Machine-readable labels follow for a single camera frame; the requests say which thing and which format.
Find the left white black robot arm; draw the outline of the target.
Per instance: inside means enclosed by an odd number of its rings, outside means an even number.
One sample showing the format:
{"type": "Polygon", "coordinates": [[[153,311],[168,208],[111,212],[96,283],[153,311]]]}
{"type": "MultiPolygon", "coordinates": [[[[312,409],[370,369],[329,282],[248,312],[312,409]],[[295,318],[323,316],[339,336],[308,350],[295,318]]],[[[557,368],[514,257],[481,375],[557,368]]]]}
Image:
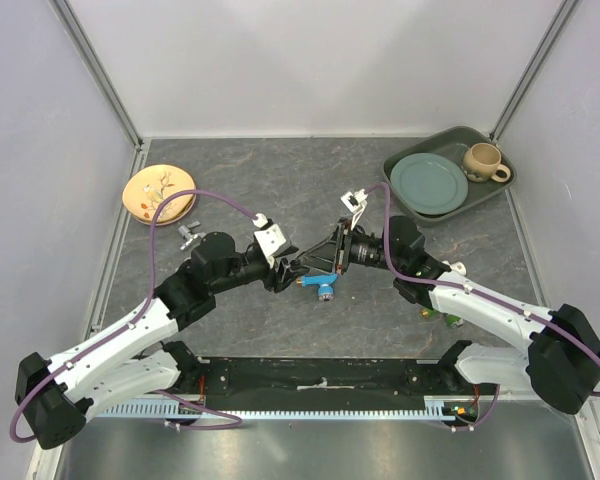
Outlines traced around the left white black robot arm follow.
{"type": "Polygon", "coordinates": [[[116,404],[171,387],[191,392],[200,371],[187,348],[141,352],[210,313],[218,293],[256,281],[269,291],[285,289],[294,275],[286,258],[297,250],[276,226],[256,231],[244,252],[229,234],[208,234],[174,274],[150,285],[131,313],[63,352],[49,358],[33,352],[20,361],[11,439],[51,450],[116,404]]]}

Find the white pvc elbow right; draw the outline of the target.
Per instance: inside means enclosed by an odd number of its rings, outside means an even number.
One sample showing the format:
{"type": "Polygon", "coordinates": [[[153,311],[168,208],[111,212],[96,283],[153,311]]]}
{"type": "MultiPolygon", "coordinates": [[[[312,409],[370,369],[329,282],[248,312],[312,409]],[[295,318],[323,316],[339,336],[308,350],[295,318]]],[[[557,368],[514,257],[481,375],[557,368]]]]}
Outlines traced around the white pvc elbow right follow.
{"type": "Polygon", "coordinates": [[[467,274],[466,267],[462,262],[451,263],[449,261],[443,261],[443,264],[448,265],[452,271],[455,271],[462,276],[467,274]]]}

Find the blue water faucet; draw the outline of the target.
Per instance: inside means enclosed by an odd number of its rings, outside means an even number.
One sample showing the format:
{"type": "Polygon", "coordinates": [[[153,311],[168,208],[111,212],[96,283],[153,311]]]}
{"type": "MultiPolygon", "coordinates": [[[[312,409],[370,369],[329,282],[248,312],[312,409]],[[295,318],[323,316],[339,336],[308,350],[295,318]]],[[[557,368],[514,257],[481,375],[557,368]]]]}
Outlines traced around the blue water faucet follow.
{"type": "Polygon", "coordinates": [[[337,274],[303,275],[296,283],[302,287],[315,286],[318,300],[328,302],[334,298],[333,285],[337,279],[337,274]]]}

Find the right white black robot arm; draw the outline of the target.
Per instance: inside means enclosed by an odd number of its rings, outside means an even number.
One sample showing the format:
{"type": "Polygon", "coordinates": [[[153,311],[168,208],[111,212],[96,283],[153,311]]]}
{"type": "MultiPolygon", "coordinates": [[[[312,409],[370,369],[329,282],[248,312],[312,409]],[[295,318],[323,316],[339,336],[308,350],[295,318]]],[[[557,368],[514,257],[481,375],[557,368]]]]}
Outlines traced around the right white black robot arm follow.
{"type": "Polygon", "coordinates": [[[350,265],[388,270],[408,302],[467,321],[504,341],[487,347],[459,341],[443,356],[438,381],[447,392],[471,384],[532,390],[549,406],[578,413],[600,382],[600,339],[578,308],[551,310],[483,287],[460,264],[436,260],[425,238],[405,216],[387,220],[380,236],[342,218],[325,240],[301,253],[297,263],[343,274],[350,265]]]}

